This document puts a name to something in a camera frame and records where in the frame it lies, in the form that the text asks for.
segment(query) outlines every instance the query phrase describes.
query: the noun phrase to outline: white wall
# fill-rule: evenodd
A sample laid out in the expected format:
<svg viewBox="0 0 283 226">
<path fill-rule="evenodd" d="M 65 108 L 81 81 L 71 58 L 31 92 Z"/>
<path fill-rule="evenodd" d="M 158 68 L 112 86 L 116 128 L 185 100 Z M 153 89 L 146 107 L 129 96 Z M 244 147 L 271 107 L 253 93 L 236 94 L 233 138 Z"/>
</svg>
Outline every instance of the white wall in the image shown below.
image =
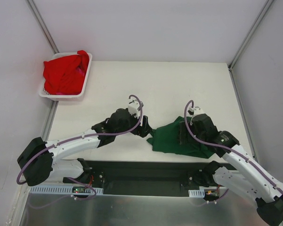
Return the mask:
<svg viewBox="0 0 283 226">
<path fill-rule="evenodd" d="M 59 51 L 230 63 L 266 0 L 35 0 Z"/>
<path fill-rule="evenodd" d="M 40 136 L 50 102 L 37 94 L 52 51 L 24 0 L 0 0 L 0 226 L 17 190 L 18 156 Z"/>
<path fill-rule="evenodd" d="M 283 0 L 275 1 L 234 78 L 259 162 L 283 181 Z"/>
</svg>

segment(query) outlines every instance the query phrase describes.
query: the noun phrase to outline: green cloth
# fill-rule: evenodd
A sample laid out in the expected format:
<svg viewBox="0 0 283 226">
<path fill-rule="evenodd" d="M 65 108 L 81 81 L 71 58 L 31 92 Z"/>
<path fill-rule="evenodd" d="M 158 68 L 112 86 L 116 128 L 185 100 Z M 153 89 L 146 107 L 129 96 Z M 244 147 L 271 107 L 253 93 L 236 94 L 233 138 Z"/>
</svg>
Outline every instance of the green cloth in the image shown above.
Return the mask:
<svg viewBox="0 0 283 226">
<path fill-rule="evenodd" d="M 214 153 L 197 141 L 180 145 L 178 135 L 179 123 L 181 121 L 184 121 L 184 118 L 179 116 L 173 123 L 153 129 L 151 133 L 152 137 L 147 139 L 147 142 L 153 146 L 153 151 L 182 154 L 205 159 L 210 158 Z"/>
</svg>

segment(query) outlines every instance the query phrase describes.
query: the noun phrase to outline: plastic basket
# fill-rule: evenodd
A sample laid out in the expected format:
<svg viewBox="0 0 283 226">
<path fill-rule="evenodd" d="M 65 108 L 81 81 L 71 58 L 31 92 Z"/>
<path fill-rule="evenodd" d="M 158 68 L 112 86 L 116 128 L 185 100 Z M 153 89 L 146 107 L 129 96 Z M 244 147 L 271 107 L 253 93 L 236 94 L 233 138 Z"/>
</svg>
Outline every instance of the plastic basket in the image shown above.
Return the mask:
<svg viewBox="0 0 283 226">
<path fill-rule="evenodd" d="M 53 55 L 52 60 L 60 58 L 60 57 L 64 57 L 64 56 L 69 56 L 69 55 L 77 55 L 77 53 L 56 53 L 56 54 Z M 45 78 L 43 77 L 43 80 L 41 82 L 40 89 L 39 89 L 39 95 L 41 97 L 47 97 L 47 98 L 52 99 L 54 101 L 82 100 L 83 97 L 84 97 L 86 83 L 87 83 L 87 79 L 88 79 L 88 76 L 89 76 L 90 65 L 91 65 L 91 61 L 92 61 L 92 55 L 90 53 L 88 53 L 88 55 L 89 55 L 89 64 L 88 64 L 87 72 L 86 72 L 86 75 L 85 75 L 85 81 L 84 81 L 84 84 L 83 84 L 83 88 L 81 89 L 80 94 L 77 94 L 77 95 L 51 95 L 44 88 Z"/>
</svg>

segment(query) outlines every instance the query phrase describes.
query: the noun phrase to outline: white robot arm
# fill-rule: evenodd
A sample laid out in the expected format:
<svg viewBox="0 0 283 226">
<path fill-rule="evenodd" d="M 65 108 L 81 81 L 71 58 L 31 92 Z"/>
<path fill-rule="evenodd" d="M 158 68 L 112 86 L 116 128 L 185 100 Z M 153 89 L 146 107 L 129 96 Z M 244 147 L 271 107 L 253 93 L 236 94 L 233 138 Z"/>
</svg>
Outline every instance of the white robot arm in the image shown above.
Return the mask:
<svg viewBox="0 0 283 226">
<path fill-rule="evenodd" d="M 128 108 L 118 109 L 90 129 L 60 140 L 43 141 L 41 137 L 33 139 L 17 159 L 21 168 L 18 184 L 38 185 L 48 178 L 78 178 L 90 180 L 89 167 L 83 159 L 63 160 L 63 158 L 87 149 L 107 145 L 115 137 L 128 132 L 145 137 L 152 131 L 147 117 L 142 116 L 142 102 L 134 95 L 129 97 Z M 21 175 L 26 181 L 20 181 Z"/>
<path fill-rule="evenodd" d="M 230 172 L 216 161 L 198 172 L 193 181 L 209 186 L 213 181 L 237 195 L 254 202 L 260 217 L 269 225 L 283 221 L 283 183 L 271 176 L 249 155 L 239 141 L 227 131 L 218 131 L 203 109 L 190 101 L 185 108 L 185 126 L 192 140 L 206 145 L 209 150 L 226 160 L 240 174 Z M 188 123 L 186 113 L 191 115 Z"/>
</svg>

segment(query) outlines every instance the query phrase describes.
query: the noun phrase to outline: metal frame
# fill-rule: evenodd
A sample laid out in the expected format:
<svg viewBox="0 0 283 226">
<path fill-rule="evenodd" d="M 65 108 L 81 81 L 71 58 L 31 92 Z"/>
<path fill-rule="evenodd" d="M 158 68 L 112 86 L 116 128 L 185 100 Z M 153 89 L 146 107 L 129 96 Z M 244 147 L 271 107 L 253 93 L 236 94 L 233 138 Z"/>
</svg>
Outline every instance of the metal frame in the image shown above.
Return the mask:
<svg viewBox="0 0 283 226">
<path fill-rule="evenodd" d="M 57 111 L 58 101 L 51 101 L 51 106 L 48 112 L 48 115 L 46 117 L 45 125 L 42 130 L 41 137 L 43 140 L 48 140 L 51 126 L 53 123 L 53 119 L 55 117 L 56 111 Z"/>
<path fill-rule="evenodd" d="M 257 28 L 259 27 L 260 23 L 263 21 L 263 19 L 265 18 L 267 12 L 270 10 L 271 6 L 273 5 L 273 3 L 275 2 L 275 0 L 267 0 L 263 6 L 263 8 L 261 9 L 261 11 L 259 12 L 259 15 L 257 16 L 257 18 L 255 19 L 253 25 L 251 26 L 250 30 L 248 31 L 246 37 L 244 38 L 242 44 L 240 45 L 237 53 L 234 56 L 234 59 L 232 60 L 232 62 L 229 64 L 229 70 L 231 71 L 232 68 L 235 66 L 236 62 L 239 60 L 241 54 L 243 53 L 243 51 L 245 50 L 245 48 L 247 47 L 249 41 L 251 40 L 251 38 L 253 37 L 254 33 L 256 32 Z"/>
<path fill-rule="evenodd" d="M 34 15 L 34 17 L 36 18 L 36 21 L 38 22 L 40 28 L 42 29 L 42 32 L 43 34 L 45 35 L 47 41 L 48 41 L 48 44 L 50 45 L 52 51 L 54 53 L 58 53 L 58 48 L 53 40 L 53 38 L 51 37 L 51 34 L 36 6 L 36 4 L 34 3 L 33 0 L 25 0 L 28 4 L 28 7 L 30 8 L 30 10 L 32 11 L 32 14 Z"/>
<path fill-rule="evenodd" d="M 8 215 L 8 222 L 6 223 L 6 226 L 20 225 L 29 191 L 30 187 L 28 187 L 28 185 L 19 186 L 17 197 L 15 198 L 13 208 Z"/>
<path fill-rule="evenodd" d="M 251 136 L 251 133 L 250 133 L 250 130 L 249 130 L 249 126 L 248 126 L 248 123 L 247 123 L 247 120 L 246 120 L 246 117 L 245 117 L 245 112 L 244 112 L 243 104 L 242 104 L 242 101 L 241 101 L 241 96 L 240 96 L 239 90 L 236 86 L 236 82 L 234 80 L 233 73 L 234 73 L 233 70 L 229 70 L 231 82 L 232 82 L 232 85 L 234 87 L 236 100 L 237 100 L 237 103 L 239 105 L 240 113 L 241 113 L 242 120 L 243 120 L 243 123 L 244 123 L 245 131 L 246 131 L 246 135 L 247 135 L 247 138 L 248 138 L 248 141 L 249 141 L 250 149 L 251 149 L 253 158 L 257 161 L 256 148 L 255 148 L 255 145 L 254 145 L 253 140 L 252 140 L 252 136 Z"/>
</svg>

